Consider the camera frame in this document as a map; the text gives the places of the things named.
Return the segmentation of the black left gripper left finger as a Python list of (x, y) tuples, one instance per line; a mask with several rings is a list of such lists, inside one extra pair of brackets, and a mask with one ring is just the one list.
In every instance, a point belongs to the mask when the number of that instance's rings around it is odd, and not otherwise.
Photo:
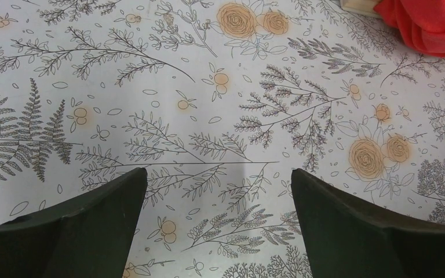
[(0, 224), (0, 277), (121, 277), (147, 185), (136, 168)]

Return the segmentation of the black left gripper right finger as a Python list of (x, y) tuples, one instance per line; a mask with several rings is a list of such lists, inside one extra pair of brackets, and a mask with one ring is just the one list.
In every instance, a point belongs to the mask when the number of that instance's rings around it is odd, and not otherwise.
[(385, 209), (295, 169), (291, 191), (313, 277), (445, 277), (445, 225)]

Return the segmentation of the floral tablecloth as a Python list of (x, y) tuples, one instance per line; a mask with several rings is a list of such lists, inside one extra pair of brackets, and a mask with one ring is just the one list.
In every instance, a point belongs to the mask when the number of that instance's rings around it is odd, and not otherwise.
[(0, 1), (0, 223), (136, 167), (124, 277), (311, 277), (294, 169), (445, 224), (445, 58), (338, 1)]

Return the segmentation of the red tank top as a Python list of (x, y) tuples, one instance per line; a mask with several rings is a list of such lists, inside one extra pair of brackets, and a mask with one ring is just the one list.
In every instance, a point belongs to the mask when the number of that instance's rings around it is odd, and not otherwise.
[(445, 57), (445, 0), (383, 0), (374, 7), (409, 48)]

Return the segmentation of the wooden clothes rack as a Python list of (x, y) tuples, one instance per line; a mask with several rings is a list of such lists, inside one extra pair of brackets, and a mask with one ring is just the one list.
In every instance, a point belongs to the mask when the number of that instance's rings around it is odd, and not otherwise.
[(374, 7), (380, 2), (381, 0), (339, 0), (342, 10), (375, 18), (381, 17), (374, 11)]

